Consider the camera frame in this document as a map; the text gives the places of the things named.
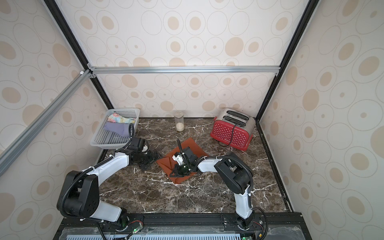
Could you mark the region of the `rust orange skirt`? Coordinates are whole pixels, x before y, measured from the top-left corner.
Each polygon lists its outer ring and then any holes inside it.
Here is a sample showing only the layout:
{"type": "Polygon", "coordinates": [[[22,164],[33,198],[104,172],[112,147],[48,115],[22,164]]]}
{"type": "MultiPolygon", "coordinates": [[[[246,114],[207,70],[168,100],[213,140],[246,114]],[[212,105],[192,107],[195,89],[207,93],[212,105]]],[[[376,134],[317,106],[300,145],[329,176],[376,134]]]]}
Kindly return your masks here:
{"type": "MultiPolygon", "coordinates": [[[[197,157],[203,157],[208,155],[206,152],[204,152],[204,150],[200,146],[196,144],[196,142],[192,138],[188,138],[187,140],[182,142],[181,145],[183,149],[185,149],[186,147],[189,147],[197,157]]],[[[159,160],[156,161],[156,163],[163,169],[163,171],[168,176],[168,178],[174,184],[177,184],[177,185],[181,184],[185,180],[188,180],[194,175],[194,174],[191,174],[190,176],[187,176],[187,177],[177,177],[177,178],[170,177],[170,174],[174,169],[175,164],[177,163],[176,161],[173,160],[173,156],[178,151],[179,151],[179,147],[176,147],[171,152],[169,152],[165,157],[160,158],[159,160]]]]}

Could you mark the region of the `lavender purple skirt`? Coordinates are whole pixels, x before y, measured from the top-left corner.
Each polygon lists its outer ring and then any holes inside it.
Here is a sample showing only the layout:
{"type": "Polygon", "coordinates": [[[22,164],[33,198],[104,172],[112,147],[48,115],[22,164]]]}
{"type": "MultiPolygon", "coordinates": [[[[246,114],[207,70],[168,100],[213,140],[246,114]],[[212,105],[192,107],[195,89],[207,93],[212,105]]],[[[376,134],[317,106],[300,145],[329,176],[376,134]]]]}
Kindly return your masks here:
{"type": "Polygon", "coordinates": [[[133,137],[135,134],[134,124],[119,124],[106,122],[104,130],[115,133],[124,138],[133,137]]]}

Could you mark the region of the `floral pastel skirt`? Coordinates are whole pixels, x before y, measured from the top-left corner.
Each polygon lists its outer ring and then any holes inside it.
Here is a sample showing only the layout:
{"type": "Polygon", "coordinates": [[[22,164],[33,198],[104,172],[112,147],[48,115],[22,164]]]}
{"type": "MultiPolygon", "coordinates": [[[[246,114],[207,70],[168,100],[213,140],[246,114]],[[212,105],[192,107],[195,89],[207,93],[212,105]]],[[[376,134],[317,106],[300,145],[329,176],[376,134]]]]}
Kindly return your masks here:
{"type": "Polygon", "coordinates": [[[107,122],[109,123],[119,123],[119,124],[134,124],[136,122],[135,119],[125,118],[117,113],[113,113],[108,116],[107,122]]]}

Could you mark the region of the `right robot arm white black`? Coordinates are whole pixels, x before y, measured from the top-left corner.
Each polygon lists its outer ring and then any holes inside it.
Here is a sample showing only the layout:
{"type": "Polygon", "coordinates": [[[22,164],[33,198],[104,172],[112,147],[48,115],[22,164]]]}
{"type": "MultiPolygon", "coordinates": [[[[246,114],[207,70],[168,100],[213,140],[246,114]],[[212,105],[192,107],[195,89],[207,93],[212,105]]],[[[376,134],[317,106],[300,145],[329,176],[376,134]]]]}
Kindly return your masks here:
{"type": "Polygon", "coordinates": [[[241,230],[247,230],[253,224],[268,232],[268,220],[263,209],[252,206],[251,190],[254,187],[253,173],[250,167],[233,152],[222,156],[198,157],[187,147],[172,156],[176,162],[170,173],[171,178],[187,177],[191,174],[217,173],[234,194],[236,202],[236,221],[241,230]]]}

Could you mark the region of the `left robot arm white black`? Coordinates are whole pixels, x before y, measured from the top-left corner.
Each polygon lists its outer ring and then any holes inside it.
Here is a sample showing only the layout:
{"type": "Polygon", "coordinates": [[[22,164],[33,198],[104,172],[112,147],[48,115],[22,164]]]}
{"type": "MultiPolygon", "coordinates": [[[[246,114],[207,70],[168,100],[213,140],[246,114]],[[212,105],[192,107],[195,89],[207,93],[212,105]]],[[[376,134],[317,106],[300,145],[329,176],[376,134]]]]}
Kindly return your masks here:
{"type": "Polygon", "coordinates": [[[100,163],[83,171],[71,171],[59,194],[57,209],[65,218],[111,223],[117,230],[129,225],[127,210],[100,200],[100,185],[119,170],[139,166],[143,171],[161,158],[146,140],[131,137],[122,148],[100,163]]]}

